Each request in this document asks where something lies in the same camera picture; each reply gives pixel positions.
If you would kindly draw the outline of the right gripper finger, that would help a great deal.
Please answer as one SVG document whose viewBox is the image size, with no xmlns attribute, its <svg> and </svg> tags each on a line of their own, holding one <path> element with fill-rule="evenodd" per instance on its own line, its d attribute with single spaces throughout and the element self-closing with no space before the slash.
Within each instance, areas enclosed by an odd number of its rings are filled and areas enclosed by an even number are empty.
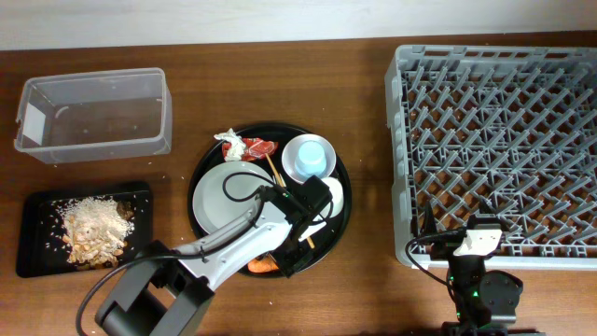
<svg viewBox="0 0 597 336">
<path fill-rule="evenodd" d="M 487 199 L 479 200 L 479 209 L 476 214 L 478 224 L 500 224 L 501 220 L 492 210 L 491 203 Z"/>
<path fill-rule="evenodd" d="M 427 202 L 423 211 L 423 227 L 422 235 L 430 235 L 437 233 L 437 221 L 434 216 L 433 206 Z"/>
</svg>

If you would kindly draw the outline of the orange carrot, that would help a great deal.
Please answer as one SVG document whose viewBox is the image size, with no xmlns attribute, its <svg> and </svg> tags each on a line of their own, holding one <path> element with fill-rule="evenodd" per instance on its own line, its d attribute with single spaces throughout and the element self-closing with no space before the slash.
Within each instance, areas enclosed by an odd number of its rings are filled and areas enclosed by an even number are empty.
<svg viewBox="0 0 597 336">
<path fill-rule="evenodd" d="M 251 273 L 271 273 L 279 270 L 278 265 L 271 256 L 263 257 L 261 259 L 252 259 L 247 264 L 247 267 Z"/>
</svg>

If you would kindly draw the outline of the grey round plate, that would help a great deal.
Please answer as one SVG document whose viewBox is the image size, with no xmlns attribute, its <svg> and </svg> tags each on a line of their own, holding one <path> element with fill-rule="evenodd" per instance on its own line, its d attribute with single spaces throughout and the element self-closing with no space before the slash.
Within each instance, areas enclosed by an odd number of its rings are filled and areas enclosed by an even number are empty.
<svg viewBox="0 0 597 336">
<path fill-rule="evenodd" d="M 199 226 L 208 234 L 224 227 L 256 204 L 255 201 L 236 203 L 223 192 L 224 179 L 228 175 L 239 172 L 244 174 L 234 176 L 227 183 L 228 193 L 237 199 L 248 196 L 259 186 L 267 186 L 264 180 L 245 173 L 254 173 L 272 182 L 265 170 L 250 162 L 224 162 L 210 169 L 200 179 L 192 197 L 193 215 Z"/>
</svg>

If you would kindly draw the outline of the red snack wrapper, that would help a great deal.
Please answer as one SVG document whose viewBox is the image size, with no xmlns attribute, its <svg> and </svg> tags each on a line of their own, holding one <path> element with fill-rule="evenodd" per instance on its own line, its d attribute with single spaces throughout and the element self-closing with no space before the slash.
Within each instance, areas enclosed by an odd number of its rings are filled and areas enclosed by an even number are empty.
<svg viewBox="0 0 597 336">
<path fill-rule="evenodd" d="M 243 141 L 246 144 L 246 150 L 241 161 L 265 159 L 266 153 L 271 156 L 279 146 L 277 142 L 266 141 L 258 137 L 243 138 Z"/>
</svg>

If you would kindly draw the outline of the white tissue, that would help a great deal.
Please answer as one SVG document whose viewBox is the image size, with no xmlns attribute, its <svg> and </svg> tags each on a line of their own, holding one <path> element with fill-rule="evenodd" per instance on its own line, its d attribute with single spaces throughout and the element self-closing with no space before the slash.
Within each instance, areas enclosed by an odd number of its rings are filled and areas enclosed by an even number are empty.
<svg viewBox="0 0 597 336">
<path fill-rule="evenodd" d="M 246 144 L 232 128 L 224 133 L 215 134 L 214 139 L 223 141 L 223 146 L 228 145 L 227 149 L 222 148 L 225 161 L 240 161 L 243 158 Z"/>
</svg>

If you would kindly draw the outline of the brown food lump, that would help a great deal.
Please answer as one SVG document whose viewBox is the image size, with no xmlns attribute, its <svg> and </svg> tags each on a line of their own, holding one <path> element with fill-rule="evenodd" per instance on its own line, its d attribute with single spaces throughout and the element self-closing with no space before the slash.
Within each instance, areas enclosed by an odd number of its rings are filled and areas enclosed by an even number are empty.
<svg viewBox="0 0 597 336">
<path fill-rule="evenodd" d="M 130 202 L 117 202 L 117 213 L 123 220 L 131 220 L 134 217 L 134 211 Z"/>
</svg>

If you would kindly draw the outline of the pile of rice and shells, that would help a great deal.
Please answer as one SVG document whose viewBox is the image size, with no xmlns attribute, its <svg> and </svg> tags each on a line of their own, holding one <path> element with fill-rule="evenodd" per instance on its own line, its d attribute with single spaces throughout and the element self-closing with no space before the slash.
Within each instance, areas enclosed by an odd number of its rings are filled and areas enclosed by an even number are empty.
<svg viewBox="0 0 597 336">
<path fill-rule="evenodd" d="M 58 241 L 53 250 L 67 254 L 66 262 L 78 270 L 116 267 L 124 258 L 135 226 L 117 213 L 112 197 L 87 197 L 61 204 L 53 217 L 50 236 Z"/>
</svg>

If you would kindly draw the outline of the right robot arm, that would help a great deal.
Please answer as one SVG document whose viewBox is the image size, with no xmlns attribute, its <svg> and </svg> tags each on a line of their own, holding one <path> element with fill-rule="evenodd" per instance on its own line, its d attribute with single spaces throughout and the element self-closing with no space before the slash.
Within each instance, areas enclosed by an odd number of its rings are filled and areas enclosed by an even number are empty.
<svg viewBox="0 0 597 336">
<path fill-rule="evenodd" d="M 503 243 L 506 229 L 502 219 L 482 206 L 464 226 L 439 231 L 432 206 L 425 206 L 421 243 L 431 247 L 432 259 L 448 262 L 447 289 L 457 314 L 455 322 L 442 324 L 442 335 L 507 335 L 516 323 L 523 282 L 485 265 Z"/>
</svg>

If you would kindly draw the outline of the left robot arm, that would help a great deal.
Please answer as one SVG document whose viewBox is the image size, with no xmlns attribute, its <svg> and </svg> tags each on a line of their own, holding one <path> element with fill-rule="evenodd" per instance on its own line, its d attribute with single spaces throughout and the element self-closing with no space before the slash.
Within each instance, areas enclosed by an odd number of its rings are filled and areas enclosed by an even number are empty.
<svg viewBox="0 0 597 336">
<path fill-rule="evenodd" d="M 216 289 L 252 259 L 271 255 L 286 277 L 311 263 L 299 237 L 331 206 L 328 185 L 312 176 L 293 190 L 270 183 L 249 197 L 254 205 L 223 228 L 174 249 L 154 241 L 120 266 L 95 323 L 109 335 L 192 335 Z"/>
</svg>

